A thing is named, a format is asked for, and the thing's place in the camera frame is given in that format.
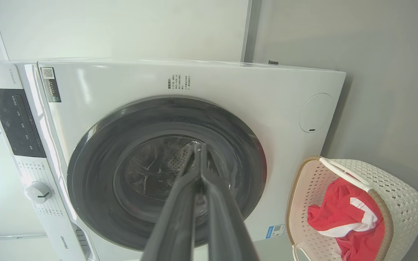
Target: red and white clothing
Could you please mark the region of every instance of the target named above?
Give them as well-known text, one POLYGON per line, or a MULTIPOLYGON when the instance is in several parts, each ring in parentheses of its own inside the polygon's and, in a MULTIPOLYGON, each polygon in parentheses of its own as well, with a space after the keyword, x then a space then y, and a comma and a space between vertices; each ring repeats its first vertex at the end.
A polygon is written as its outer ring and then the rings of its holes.
POLYGON ((345 261, 373 261, 385 235, 375 201, 342 178, 332 182, 319 207, 309 207, 307 222, 324 236, 335 237, 345 261))

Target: washing machine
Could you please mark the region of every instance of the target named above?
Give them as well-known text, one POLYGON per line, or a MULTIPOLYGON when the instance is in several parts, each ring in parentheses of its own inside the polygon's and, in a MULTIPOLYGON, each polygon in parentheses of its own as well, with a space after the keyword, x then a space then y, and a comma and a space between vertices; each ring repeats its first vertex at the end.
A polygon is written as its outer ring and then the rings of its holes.
MULTIPOLYGON (((60 259, 136 260, 195 142, 251 239, 281 235, 295 170, 320 154, 344 79, 227 62, 0 63, 0 128, 60 259)), ((194 216, 198 260, 204 197, 194 216)))

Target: woven basket rim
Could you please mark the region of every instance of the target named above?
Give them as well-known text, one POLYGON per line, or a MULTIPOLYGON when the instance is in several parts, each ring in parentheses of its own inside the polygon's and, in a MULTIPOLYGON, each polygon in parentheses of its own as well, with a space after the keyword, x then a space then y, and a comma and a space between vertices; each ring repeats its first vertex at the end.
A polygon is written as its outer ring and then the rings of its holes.
MULTIPOLYGON (((294 181, 292 183, 292 187, 290 190, 290 194, 288 197, 288 205, 285 212, 285 224, 287 225, 287 233, 288 237, 293 245, 295 245, 295 241, 292 237, 292 233, 289 226, 289 219, 290 219, 290 212, 291 212, 291 205, 294 198, 295 190, 299 181, 299 178, 301 176, 302 170, 311 161, 318 161, 321 156, 311 156, 306 158, 298 167, 296 171, 296 175, 294 178, 294 181)), ((377 203, 378 207, 380 208, 380 211, 383 216, 383 222, 385 222, 385 235, 383 236, 383 241, 380 245, 380 249, 378 250, 377 256, 375 257, 375 261, 383 261, 385 259, 386 253, 388 253, 388 249, 390 248, 391 242, 393 240, 393 219, 391 217, 391 212, 388 209, 388 206, 386 205, 385 201, 382 199, 382 197, 378 194, 375 190, 370 190, 368 194, 373 198, 375 203, 377 203)))

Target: white plastic basket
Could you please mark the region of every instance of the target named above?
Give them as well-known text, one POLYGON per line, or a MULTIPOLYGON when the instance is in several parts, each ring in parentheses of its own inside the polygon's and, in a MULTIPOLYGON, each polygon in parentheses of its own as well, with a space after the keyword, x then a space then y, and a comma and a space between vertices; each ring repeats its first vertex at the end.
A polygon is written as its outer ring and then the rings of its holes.
POLYGON ((310 261, 341 260, 335 239, 319 234, 307 224, 307 209, 322 204, 328 185, 338 177, 366 191, 382 212, 385 237, 375 261, 400 261, 418 234, 418 192, 366 162, 319 156, 310 157, 300 165, 291 190, 286 224, 295 261, 297 249, 310 261))

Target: round cover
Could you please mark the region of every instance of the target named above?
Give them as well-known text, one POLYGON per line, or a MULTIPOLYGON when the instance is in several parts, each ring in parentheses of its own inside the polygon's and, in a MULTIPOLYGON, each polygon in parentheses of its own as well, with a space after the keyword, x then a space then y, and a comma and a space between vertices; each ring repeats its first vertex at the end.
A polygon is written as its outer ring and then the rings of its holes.
MULTIPOLYGON (((67 173, 78 216, 104 239, 142 251, 195 142, 214 150, 220 175, 246 218, 266 181, 259 140, 225 109, 183 97, 129 104, 83 136, 67 173)), ((207 206, 203 196, 196 202, 195 245, 200 246, 208 241, 207 206)))

